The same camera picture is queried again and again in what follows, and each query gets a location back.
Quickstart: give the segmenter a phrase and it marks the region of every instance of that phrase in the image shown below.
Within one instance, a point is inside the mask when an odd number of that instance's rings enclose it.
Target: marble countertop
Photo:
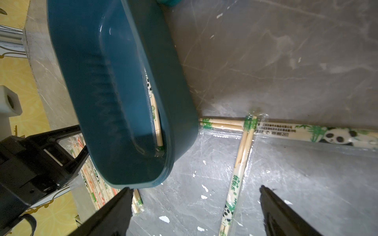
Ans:
[[[200,116],[259,111],[271,120],[378,129],[378,3],[183,0],[163,10]],[[31,0],[26,44],[51,128],[77,124],[42,0]],[[218,235],[238,146],[199,135],[162,185],[140,190],[145,211],[127,236]],[[377,155],[363,152],[260,142],[230,235],[266,235],[262,184],[325,236],[376,235],[377,166]]]

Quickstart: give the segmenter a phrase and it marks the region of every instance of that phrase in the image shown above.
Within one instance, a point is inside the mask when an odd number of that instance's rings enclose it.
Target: yellow wallpaper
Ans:
[[[28,7],[29,0],[0,0],[0,8],[7,13],[0,14],[0,25],[23,29]]]
[[[34,236],[65,236],[77,229],[75,220],[77,209],[71,192],[59,196],[47,208],[42,207],[31,215],[37,220]],[[26,220],[23,220],[7,236],[30,236],[30,234],[31,227]]]
[[[27,58],[1,58],[0,85],[7,86],[19,96],[22,114],[9,119],[12,131],[17,125],[17,136],[25,135],[27,137],[50,131]]]

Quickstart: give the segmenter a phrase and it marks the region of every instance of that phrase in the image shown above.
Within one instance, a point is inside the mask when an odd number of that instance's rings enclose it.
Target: teal object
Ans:
[[[157,1],[158,3],[164,4],[167,6],[175,6],[176,4],[181,2],[181,0],[157,0]]]
[[[51,41],[91,158],[114,188],[159,185],[194,143],[198,116],[155,0],[48,0]],[[147,71],[165,153],[155,157]]]

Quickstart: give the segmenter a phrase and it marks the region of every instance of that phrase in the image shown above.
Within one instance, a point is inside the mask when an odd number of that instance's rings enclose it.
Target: panda print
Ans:
[[[223,217],[222,217],[222,224],[223,225],[230,225],[231,224],[231,220],[232,220],[232,212],[227,208],[225,207],[225,211],[223,212]]]
[[[353,138],[357,136],[357,132],[349,129],[327,128],[326,133],[319,143],[331,143],[339,145],[353,146]]]
[[[152,97],[152,88],[151,88],[150,80],[149,80],[148,77],[147,77],[147,74],[146,74],[146,78],[147,78],[147,90],[148,90],[148,96],[151,98],[151,97]]]

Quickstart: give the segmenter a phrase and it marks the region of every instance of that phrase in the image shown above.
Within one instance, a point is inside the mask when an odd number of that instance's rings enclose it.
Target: plastic chopstick wrapper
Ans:
[[[243,121],[201,118],[204,129],[241,130]],[[378,150],[378,131],[319,125],[259,122],[255,135]]]
[[[246,117],[243,125],[243,135],[237,152],[234,170],[231,176],[230,187],[227,193],[225,210],[223,212],[219,236],[227,236],[231,226],[232,216],[234,214],[239,193],[242,187],[246,166],[249,160],[253,134],[257,128],[257,117],[249,115]]]
[[[150,98],[153,125],[155,127],[156,144],[158,146],[157,149],[158,149],[158,151],[164,151],[163,136],[161,134],[161,126],[160,126],[158,106],[156,104],[155,95],[153,94],[151,84],[150,84],[150,80],[148,79],[146,69],[144,69],[144,73],[145,73],[146,81],[147,81],[148,97]]]
[[[67,146],[66,148],[69,150],[72,156],[76,158],[85,146],[84,138],[81,134],[75,135],[70,138],[69,142],[71,143],[71,145]],[[88,157],[88,159],[84,163],[83,167],[80,170],[80,173],[83,178],[85,187],[87,188],[91,196],[92,203],[96,211],[104,206],[119,192],[118,189],[110,187],[97,173],[97,170],[93,165],[90,157]],[[134,189],[131,207],[133,215],[138,215],[140,214],[140,212],[144,211],[143,202],[137,189]]]

